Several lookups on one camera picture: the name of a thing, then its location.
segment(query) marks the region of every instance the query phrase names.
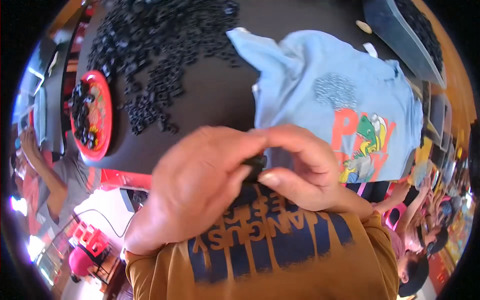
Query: folded blue garment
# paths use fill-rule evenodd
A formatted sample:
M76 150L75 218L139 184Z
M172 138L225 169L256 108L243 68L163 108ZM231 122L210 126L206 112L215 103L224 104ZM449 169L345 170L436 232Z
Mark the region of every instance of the folded blue garment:
M422 108L396 60L383 61L327 33L304 30L279 44L243 28L227 32L260 71L252 87L255 127L292 123L332 146L340 182L397 180L420 145ZM268 166L292 167L267 149Z

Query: dinosaur graphic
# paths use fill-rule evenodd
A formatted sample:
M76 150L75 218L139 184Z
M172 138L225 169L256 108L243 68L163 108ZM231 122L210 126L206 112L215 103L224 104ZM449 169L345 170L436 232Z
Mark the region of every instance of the dinosaur graphic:
M343 162L340 182L356 183L370 180L374 173L371 153L378 152L385 143L387 125L385 120L373 114L362 116L357 125L357 135L363 139L353 158Z

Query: ear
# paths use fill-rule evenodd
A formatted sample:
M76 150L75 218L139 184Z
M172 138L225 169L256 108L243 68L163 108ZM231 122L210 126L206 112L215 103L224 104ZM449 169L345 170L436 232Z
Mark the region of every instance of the ear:
M407 283L408 279L409 279L408 274L406 272L402 272L402 278L401 278L402 282Z

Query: gray plastic container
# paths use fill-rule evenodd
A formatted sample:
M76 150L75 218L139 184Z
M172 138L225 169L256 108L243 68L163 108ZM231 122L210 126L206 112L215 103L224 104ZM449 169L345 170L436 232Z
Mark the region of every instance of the gray plastic container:
M363 12L373 32L419 79L439 84L446 89L446 83L433 63L432 57L407 24L394 0L363 0Z

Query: orange-brown shirt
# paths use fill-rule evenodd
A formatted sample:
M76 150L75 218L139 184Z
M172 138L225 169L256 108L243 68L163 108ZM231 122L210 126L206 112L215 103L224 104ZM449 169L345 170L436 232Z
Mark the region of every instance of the orange-brown shirt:
M380 215L298 208L264 186L205 233L152 256L126 254L136 300L396 299Z

